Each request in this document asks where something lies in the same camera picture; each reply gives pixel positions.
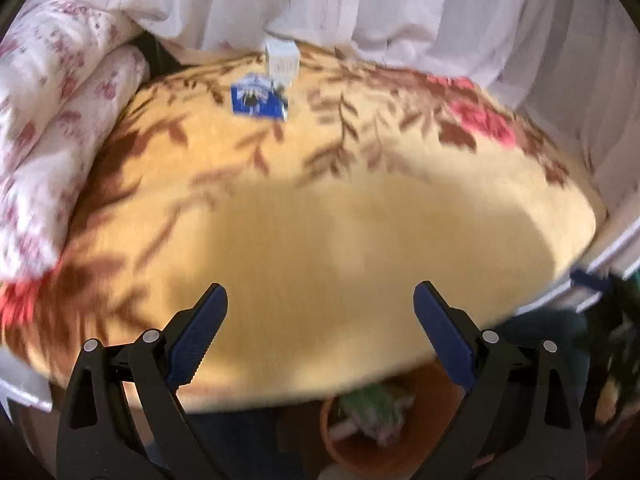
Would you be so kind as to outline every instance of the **white floral pillow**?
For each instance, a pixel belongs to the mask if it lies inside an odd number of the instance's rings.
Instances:
[[[98,63],[140,28],[124,13],[50,0],[13,23],[0,43],[0,180]]]
[[[109,54],[0,184],[0,280],[39,278],[56,265],[95,155],[147,77],[135,47]]]

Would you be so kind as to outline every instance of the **white box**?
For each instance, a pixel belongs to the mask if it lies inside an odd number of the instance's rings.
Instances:
[[[295,41],[267,38],[267,73],[276,85],[288,87],[300,70],[300,51]]]

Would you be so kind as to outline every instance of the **terracotta pot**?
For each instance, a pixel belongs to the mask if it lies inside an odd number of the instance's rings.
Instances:
[[[361,433],[338,442],[330,440],[328,421],[335,397],[325,400],[320,411],[322,440],[331,457],[366,478],[414,473],[444,434],[464,396],[464,391],[449,381],[436,362],[389,382],[415,394],[414,405],[405,413],[400,440],[390,447],[379,447]]]

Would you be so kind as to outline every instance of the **silver screw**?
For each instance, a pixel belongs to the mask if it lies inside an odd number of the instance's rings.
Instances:
[[[482,332],[482,339],[484,339],[485,341],[487,341],[489,344],[492,344],[492,345],[500,341],[500,338],[498,337],[497,333],[495,333],[493,330],[485,330],[484,332]]]
[[[89,339],[84,343],[84,346],[82,348],[84,348],[85,352],[93,352],[96,348],[98,348],[98,340]]]
[[[159,337],[160,333],[158,332],[158,330],[147,330],[142,335],[142,341],[144,341],[145,343],[155,343],[156,341],[158,341]]]
[[[558,345],[553,341],[545,341],[542,343],[542,346],[547,352],[551,352],[552,354],[558,351]]]

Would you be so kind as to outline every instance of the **floral fabric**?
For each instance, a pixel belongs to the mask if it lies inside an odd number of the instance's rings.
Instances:
[[[21,16],[0,43],[0,181],[102,58],[140,31],[121,12],[51,0]]]
[[[41,277],[60,258],[95,154],[148,75],[138,49],[107,55],[0,186],[0,280]]]
[[[228,315],[186,407],[318,398],[433,357],[422,280],[487,326],[590,243],[570,161],[468,80],[301,46],[287,122],[233,115],[231,83],[263,69],[241,57],[138,91],[33,322],[2,332],[14,352],[64,383],[85,339],[130,342],[217,282]]]

